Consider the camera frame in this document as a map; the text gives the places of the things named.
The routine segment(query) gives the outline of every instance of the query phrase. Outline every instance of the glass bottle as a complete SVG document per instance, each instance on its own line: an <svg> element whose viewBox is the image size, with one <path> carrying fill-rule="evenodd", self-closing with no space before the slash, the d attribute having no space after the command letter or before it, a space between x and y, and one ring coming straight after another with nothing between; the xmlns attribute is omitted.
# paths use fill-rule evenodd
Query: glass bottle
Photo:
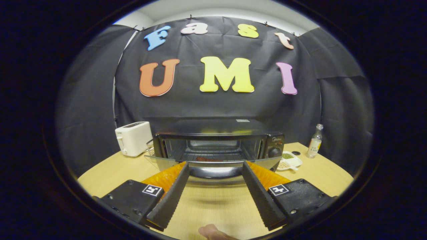
<svg viewBox="0 0 427 240"><path fill-rule="evenodd" d="M317 124L316 133L311 137L310 145L308 146L308 151L306 153L308 158L314 158L320 148L320 144L322 143L322 124Z"/></svg>

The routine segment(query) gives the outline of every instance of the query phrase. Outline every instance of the human hand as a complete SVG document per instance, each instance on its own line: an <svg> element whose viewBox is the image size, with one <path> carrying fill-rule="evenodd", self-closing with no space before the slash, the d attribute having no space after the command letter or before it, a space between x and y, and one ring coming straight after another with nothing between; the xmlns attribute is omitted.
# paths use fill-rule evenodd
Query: human hand
<svg viewBox="0 0 427 240"><path fill-rule="evenodd" d="M218 230L214 224L208 224L199 228L199 233L208 240L238 240L237 238L230 237L227 234Z"/></svg>

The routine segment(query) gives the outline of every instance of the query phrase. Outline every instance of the divided white tray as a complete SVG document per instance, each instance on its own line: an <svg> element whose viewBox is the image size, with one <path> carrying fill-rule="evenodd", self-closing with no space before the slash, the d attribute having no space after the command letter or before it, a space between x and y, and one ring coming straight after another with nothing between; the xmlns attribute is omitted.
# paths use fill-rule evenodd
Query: divided white tray
<svg viewBox="0 0 427 240"><path fill-rule="evenodd" d="M302 164L301 159L299 159L297 156L295 156L291 152L283 151L283 154L285 154L285 153L291 155L292 158L284 159L282 157L282 160L280 160L279 166L277 167L277 170L287 170L287 169L292 169L295 171L298 170L297 167L301 166L301 164Z"/></svg>

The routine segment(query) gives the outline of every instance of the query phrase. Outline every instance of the letter m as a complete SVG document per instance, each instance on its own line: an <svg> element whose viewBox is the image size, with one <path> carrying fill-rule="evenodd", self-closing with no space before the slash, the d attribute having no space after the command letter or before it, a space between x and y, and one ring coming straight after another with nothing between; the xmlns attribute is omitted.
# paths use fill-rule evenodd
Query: letter m
<svg viewBox="0 0 427 240"><path fill-rule="evenodd" d="M230 88L233 78L235 78L233 90L235 92L251 93L254 86L249 78L249 59L236 58L227 68L218 57L204 57L200 59L205 64L205 81L200 86L202 92L216 92L218 85L215 84L215 77L224 91Z"/></svg>

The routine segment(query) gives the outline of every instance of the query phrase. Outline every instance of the black fabric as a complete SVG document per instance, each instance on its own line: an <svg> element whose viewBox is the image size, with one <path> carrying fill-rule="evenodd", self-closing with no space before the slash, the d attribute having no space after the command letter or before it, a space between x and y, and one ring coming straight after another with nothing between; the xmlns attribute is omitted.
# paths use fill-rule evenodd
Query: black fabric
<svg viewBox="0 0 427 240"><path fill-rule="evenodd" d="M208 33L181 34L185 25L195 22L206 23ZM241 23L255 26L259 37L240 36L237 26ZM165 43L148 51L144 37L166 25L171 29ZM284 47L275 32L289 37L294 50ZM123 51L133 33L129 27L109 27L80 53L65 77L56 125L61 152L77 176L119 151L114 134L114 76L118 127L149 121L156 133L182 119L257 119L282 131L286 143L307 146L316 124L322 123L320 154L352 175L368 155L374 121L369 82L345 47L324 30L295 37L250 20L182 19L137 32ZM205 65L200 59L206 56L218 57L226 67L235 58L249 59L255 91L237 93L219 87L217 92L201 92ZM171 89L158 97L142 95L140 67L158 63L153 85L159 85L164 76L162 62L168 59L180 60ZM276 62L293 67L298 94L281 92L282 76Z"/></svg>
<svg viewBox="0 0 427 240"><path fill-rule="evenodd" d="M114 133L113 79L133 33L127 26L107 28L81 51L64 77L55 125L61 154L77 177L120 151Z"/></svg>
<svg viewBox="0 0 427 240"><path fill-rule="evenodd" d="M206 23L208 33L181 34L189 23ZM241 23L257 28L258 38L240 36ZM171 26L166 41L148 51L144 37L154 30ZM294 50L283 46L275 32L291 39ZM226 67L235 58L251 61L249 74L255 88L253 93L237 93L220 87L217 92L199 90L203 84L205 65L202 57L219 57ZM171 89L158 97L146 97L139 91L139 67L151 62L154 69L153 85L163 82L161 63L178 58ZM276 62L290 64L297 95L281 92L282 76ZM320 91L307 50L299 38L283 30L250 20L223 17L182 19L153 26L139 32L123 53L116 74L115 112L118 126L135 121L149 121L152 132L166 128L183 118L255 118L271 128L282 131L286 142L307 142L320 121Z"/></svg>
<svg viewBox="0 0 427 240"><path fill-rule="evenodd" d="M319 153L354 176L367 159L373 139L369 81L352 55L326 31L313 29L301 41L314 63L321 91L324 129Z"/></svg>

